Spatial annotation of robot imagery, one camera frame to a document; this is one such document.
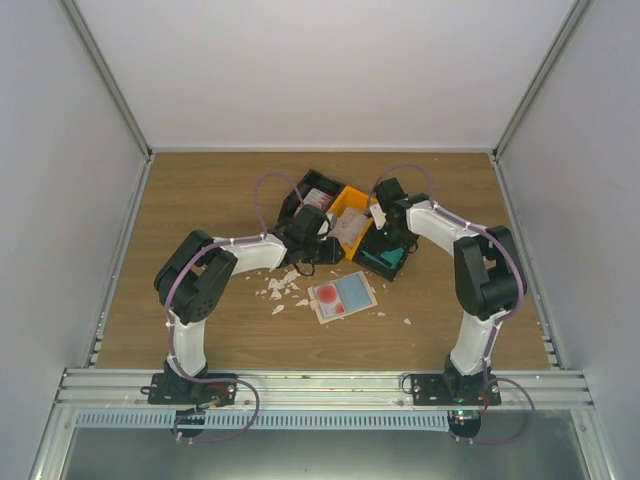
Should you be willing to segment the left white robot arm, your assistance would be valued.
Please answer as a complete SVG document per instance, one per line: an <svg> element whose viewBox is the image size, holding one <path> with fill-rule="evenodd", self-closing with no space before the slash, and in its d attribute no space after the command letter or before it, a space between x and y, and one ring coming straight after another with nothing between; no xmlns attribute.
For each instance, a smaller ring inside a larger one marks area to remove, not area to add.
<svg viewBox="0 0 640 480"><path fill-rule="evenodd" d="M171 391L181 402L193 404L205 395L206 320L230 279L261 269L339 263L345 252L330 235L336 223L334 215L304 205L256 235L220 238L194 230L183 240L154 279L167 317L166 365L175 374Z"/></svg>

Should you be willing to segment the red circle card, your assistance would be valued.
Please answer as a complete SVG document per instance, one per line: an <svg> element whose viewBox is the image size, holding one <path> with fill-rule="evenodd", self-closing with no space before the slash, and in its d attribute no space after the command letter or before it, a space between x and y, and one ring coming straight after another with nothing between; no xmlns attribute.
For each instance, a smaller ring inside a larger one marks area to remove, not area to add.
<svg viewBox="0 0 640 480"><path fill-rule="evenodd" d="M327 282L309 289L310 305L320 324L342 318L346 308L335 282Z"/></svg>

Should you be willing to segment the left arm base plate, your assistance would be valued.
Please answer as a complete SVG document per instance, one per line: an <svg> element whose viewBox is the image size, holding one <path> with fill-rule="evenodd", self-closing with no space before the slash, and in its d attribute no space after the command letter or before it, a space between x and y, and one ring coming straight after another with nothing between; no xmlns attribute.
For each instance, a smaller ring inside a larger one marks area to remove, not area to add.
<svg viewBox="0 0 640 480"><path fill-rule="evenodd" d="M140 393L150 405L177 406L171 430L183 439L192 440L204 432L205 412L210 407L226 407L235 403L237 375L201 372L197 378L210 383L197 383L179 376L171 368L151 377Z"/></svg>

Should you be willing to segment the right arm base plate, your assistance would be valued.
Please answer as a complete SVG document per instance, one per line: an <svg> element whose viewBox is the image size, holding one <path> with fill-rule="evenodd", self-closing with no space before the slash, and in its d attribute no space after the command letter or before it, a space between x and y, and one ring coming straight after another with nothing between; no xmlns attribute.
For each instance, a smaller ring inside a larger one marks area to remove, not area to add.
<svg viewBox="0 0 640 480"><path fill-rule="evenodd" d="M462 377L453 371L437 374L407 373L399 381L414 406L443 407L449 431L460 439L474 440L491 406L501 404L500 388L486 385L482 373Z"/></svg>

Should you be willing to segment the beige leather card holder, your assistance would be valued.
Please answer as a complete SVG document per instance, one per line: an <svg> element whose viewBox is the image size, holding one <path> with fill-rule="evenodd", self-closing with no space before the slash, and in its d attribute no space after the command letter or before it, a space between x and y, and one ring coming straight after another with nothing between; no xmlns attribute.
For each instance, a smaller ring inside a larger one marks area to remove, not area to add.
<svg viewBox="0 0 640 480"><path fill-rule="evenodd" d="M328 282L336 283L340 297L344 302L344 305L346 308L346 314L339 319L344 319L347 316L362 312L364 310L368 310L370 308L375 307L378 304L373 288L369 284L365 273L362 271L351 273L344 277L340 277ZM310 302L311 300L309 295L309 306L312 310Z"/></svg>

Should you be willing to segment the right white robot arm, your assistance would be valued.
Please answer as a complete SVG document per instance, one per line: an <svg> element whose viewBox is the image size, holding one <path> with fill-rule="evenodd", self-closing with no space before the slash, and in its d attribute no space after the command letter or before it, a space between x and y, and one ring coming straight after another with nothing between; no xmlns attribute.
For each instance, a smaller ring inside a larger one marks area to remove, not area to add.
<svg viewBox="0 0 640 480"><path fill-rule="evenodd" d="M412 247L424 238L453 258L463 318L442 373L444 396L464 405L489 384L491 354L502 324L522 306L526 279L511 231L471 223L428 195L410 196L395 178L379 181L368 208L381 239Z"/></svg>

